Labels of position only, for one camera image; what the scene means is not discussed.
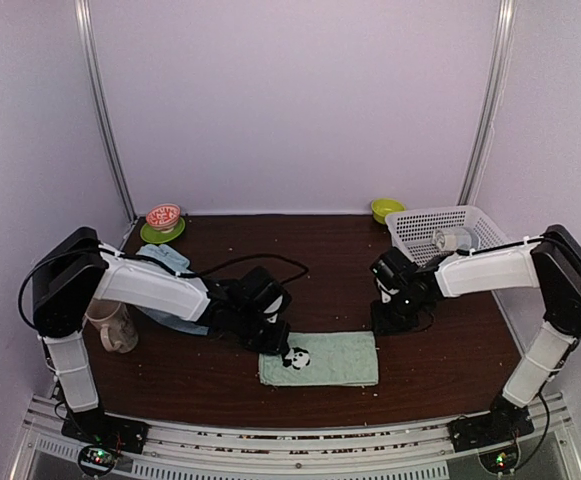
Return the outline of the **mint green panda towel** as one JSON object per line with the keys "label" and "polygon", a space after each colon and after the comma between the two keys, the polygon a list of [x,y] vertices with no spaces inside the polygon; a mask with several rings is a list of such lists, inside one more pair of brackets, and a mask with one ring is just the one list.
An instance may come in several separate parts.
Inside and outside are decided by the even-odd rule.
{"label": "mint green panda towel", "polygon": [[284,356],[259,357],[259,380],[274,387],[351,386],[379,383],[378,351],[369,331],[291,333]]}

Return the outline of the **white perforated plastic basket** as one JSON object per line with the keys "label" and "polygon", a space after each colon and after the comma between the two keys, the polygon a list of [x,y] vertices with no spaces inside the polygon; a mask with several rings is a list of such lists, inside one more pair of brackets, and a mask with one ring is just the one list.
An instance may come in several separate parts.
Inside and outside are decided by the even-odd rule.
{"label": "white perforated plastic basket", "polygon": [[457,247],[480,250],[509,243],[506,234],[474,206],[416,209],[386,216],[392,245],[423,266]]}

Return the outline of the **light blue towel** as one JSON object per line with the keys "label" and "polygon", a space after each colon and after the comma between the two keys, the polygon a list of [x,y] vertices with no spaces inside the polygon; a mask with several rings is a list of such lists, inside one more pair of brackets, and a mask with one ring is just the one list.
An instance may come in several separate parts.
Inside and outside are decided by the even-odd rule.
{"label": "light blue towel", "polygon": [[[184,273],[188,272],[188,267],[190,265],[190,260],[188,258],[165,244],[144,245],[137,251],[137,254],[159,260],[172,270]],[[168,329],[194,336],[207,336],[209,333],[208,327],[183,320],[175,315],[141,306],[137,306],[137,309],[156,323]]]}

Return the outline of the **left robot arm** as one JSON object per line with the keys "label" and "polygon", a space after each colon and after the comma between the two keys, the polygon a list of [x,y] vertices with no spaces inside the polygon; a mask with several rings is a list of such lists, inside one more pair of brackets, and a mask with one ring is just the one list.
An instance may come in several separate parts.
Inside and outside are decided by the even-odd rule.
{"label": "left robot arm", "polygon": [[32,289],[32,313],[23,321],[46,346],[76,429],[93,444],[114,433],[105,415],[82,339],[93,300],[113,301],[174,315],[231,332],[248,350],[281,357],[290,327],[280,314],[291,301],[283,284],[257,266],[240,279],[182,272],[145,255],[102,243],[80,227],[41,259],[22,282]]}

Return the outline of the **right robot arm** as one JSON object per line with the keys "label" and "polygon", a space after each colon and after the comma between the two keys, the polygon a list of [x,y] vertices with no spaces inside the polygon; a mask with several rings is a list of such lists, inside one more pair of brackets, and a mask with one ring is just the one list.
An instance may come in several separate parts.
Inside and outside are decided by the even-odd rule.
{"label": "right robot arm", "polygon": [[542,387],[581,339],[581,246],[562,225],[536,237],[482,250],[457,249],[423,265],[393,247],[370,267],[379,299],[371,304],[378,336],[420,329],[420,313],[466,294],[515,288],[540,291],[545,312],[530,347],[483,419],[489,440],[505,440]]}

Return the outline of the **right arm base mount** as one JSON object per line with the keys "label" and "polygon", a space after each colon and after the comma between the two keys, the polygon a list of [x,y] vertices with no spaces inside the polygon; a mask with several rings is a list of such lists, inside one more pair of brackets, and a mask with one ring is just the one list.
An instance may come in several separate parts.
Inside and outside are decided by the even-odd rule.
{"label": "right arm base mount", "polygon": [[512,474],[521,464],[519,440],[535,431],[528,407],[518,407],[497,395],[486,413],[462,415],[448,424],[456,453],[479,451],[479,462],[490,474]]}

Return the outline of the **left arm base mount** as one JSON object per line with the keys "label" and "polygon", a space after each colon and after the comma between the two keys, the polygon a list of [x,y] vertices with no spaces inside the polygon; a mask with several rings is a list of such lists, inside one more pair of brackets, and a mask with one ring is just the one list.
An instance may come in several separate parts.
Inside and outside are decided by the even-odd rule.
{"label": "left arm base mount", "polygon": [[87,477],[100,479],[110,474],[125,453],[143,452],[149,425],[107,414],[101,405],[93,410],[75,412],[69,405],[63,388],[59,388],[59,403],[66,410],[61,427],[63,437],[82,443],[76,463]]}

